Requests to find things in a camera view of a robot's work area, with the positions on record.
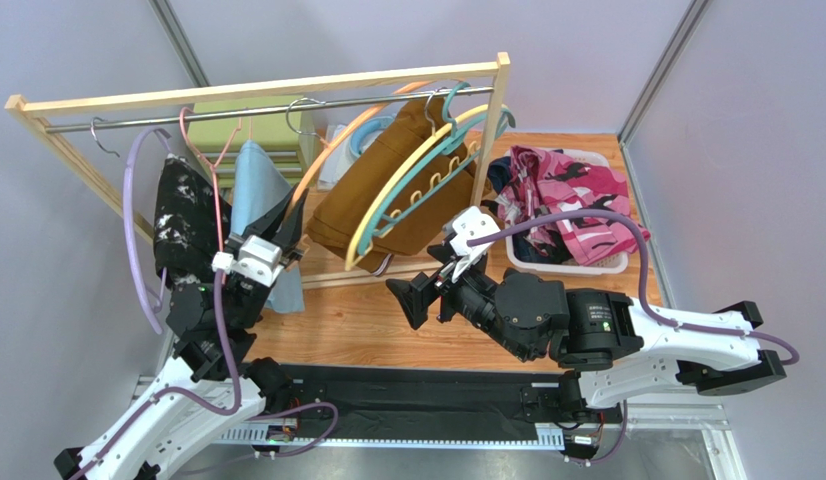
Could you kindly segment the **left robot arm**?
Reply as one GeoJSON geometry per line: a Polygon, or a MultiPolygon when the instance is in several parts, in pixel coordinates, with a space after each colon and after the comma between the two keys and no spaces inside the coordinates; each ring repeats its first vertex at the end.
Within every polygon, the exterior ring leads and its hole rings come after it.
{"type": "Polygon", "coordinates": [[[173,352],[112,427],[55,458],[62,478],[170,479],[230,428],[289,404],[291,382],[280,365],[246,354],[273,286],[301,258],[304,206],[287,194],[231,232],[214,220],[212,199],[161,193],[154,257],[171,294],[173,352]],[[217,231],[226,232],[223,243],[217,231]]]}

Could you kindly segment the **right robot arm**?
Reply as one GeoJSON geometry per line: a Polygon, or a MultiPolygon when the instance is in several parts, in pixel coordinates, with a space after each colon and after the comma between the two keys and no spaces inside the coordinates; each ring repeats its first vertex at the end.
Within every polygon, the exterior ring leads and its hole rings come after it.
{"type": "Polygon", "coordinates": [[[685,386],[701,396],[749,393],[782,380],[777,352],[756,339],[761,315],[752,302],[695,314],[693,330],[661,322],[662,309],[643,308],[626,294],[569,289],[557,280],[508,269],[500,280],[479,260],[458,272],[458,258],[429,248],[441,267],[386,285],[413,329],[429,317],[461,316],[522,362],[549,358],[560,368],[555,390],[539,405],[553,422],[613,418],[630,398],[685,386]]]}

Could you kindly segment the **orange clothes hanger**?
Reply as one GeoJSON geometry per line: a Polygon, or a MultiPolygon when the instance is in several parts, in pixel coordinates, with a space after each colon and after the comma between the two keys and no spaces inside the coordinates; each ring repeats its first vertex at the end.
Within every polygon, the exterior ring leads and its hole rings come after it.
{"type": "MultiPolygon", "coordinates": [[[[433,84],[434,82],[436,82],[436,81],[432,80],[432,81],[413,82],[413,83],[407,84],[407,85],[399,88],[398,90],[393,92],[393,95],[401,95],[401,94],[411,93],[411,92],[414,92],[415,90],[417,90],[419,88],[422,88],[422,87],[425,87],[427,85],[433,84]]],[[[289,112],[293,109],[294,106],[298,106],[302,103],[325,105],[324,102],[321,102],[321,101],[318,101],[318,100],[315,100],[315,99],[312,99],[312,98],[307,98],[307,97],[301,97],[301,98],[291,102],[286,108],[285,119],[286,119],[287,125],[293,131],[295,131],[296,129],[294,127],[292,127],[292,125],[290,124],[290,121],[289,121],[290,113],[289,112]]],[[[287,211],[286,211],[286,218],[287,219],[288,219],[288,217],[290,217],[294,213],[295,203],[299,199],[301,199],[301,197],[306,193],[307,187],[309,186],[309,184],[311,183],[313,178],[321,171],[321,168],[322,168],[323,164],[325,163],[325,161],[327,160],[327,158],[357,128],[359,128],[364,122],[371,119],[378,112],[380,112],[381,110],[386,108],[388,105],[390,105],[390,103],[392,103],[392,102],[384,101],[384,102],[379,102],[379,103],[373,104],[370,108],[363,111],[358,117],[356,117],[349,124],[347,124],[345,130],[343,130],[343,132],[338,137],[335,137],[331,141],[324,140],[323,137],[319,136],[319,140],[325,148],[316,157],[313,164],[307,169],[306,173],[304,173],[301,182],[296,186],[296,188],[293,192],[293,195],[292,195],[290,205],[289,205],[289,207],[287,208],[287,211]]]]}

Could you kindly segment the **yellow clothes hanger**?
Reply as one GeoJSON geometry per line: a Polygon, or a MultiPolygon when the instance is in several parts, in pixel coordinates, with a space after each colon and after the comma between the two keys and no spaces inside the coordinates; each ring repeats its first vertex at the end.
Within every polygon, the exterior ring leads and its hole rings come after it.
{"type": "Polygon", "coordinates": [[[407,159],[398,167],[398,169],[388,179],[384,187],[376,195],[372,204],[368,207],[360,223],[358,224],[354,233],[352,234],[352,238],[349,242],[344,257],[345,271],[351,271],[355,267],[355,265],[362,259],[362,256],[369,252],[369,242],[371,241],[372,236],[368,237],[363,253],[358,252],[361,238],[365,234],[366,227],[369,225],[369,222],[371,221],[372,217],[374,215],[380,216],[378,209],[381,206],[381,204],[388,198],[389,194],[395,187],[401,186],[402,178],[419,162],[423,155],[432,152],[435,149],[438,142],[452,132],[453,128],[456,127],[457,122],[463,122],[471,117],[485,113],[487,109],[487,104],[476,106],[474,108],[466,110],[457,117],[450,117],[448,120],[446,120],[445,124],[441,126],[439,129],[433,128],[431,136],[424,140],[417,147],[417,149],[414,150],[407,157],[407,159]]]}

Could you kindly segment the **brown trousers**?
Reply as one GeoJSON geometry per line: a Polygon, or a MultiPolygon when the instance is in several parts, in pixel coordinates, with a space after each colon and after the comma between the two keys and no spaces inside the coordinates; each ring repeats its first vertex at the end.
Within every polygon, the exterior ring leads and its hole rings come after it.
{"type": "MultiPolygon", "coordinates": [[[[361,154],[336,186],[314,210],[306,234],[315,243],[343,258],[351,237],[377,194],[399,166],[444,125],[444,100],[413,100],[399,110],[395,120],[361,154]]],[[[425,248],[442,226],[470,205],[476,165],[470,164],[438,190],[374,247],[357,266],[382,275],[396,256],[412,256],[425,248]]]]}

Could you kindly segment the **pink camouflage trousers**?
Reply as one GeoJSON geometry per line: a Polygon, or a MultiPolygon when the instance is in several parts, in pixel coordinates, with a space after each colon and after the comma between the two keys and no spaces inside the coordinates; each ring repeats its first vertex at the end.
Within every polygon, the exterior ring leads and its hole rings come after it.
{"type": "MultiPolygon", "coordinates": [[[[514,145],[505,156],[510,157],[511,180],[488,208],[507,227],[549,214],[587,209],[631,215],[625,175],[610,167],[579,162],[562,149],[514,145]]],[[[630,230],[606,218],[562,220],[522,232],[528,233],[528,241],[538,250],[543,250],[544,244],[553,245],[558,234],[572,260],[582,266],[638,250],[630,230]]]]}

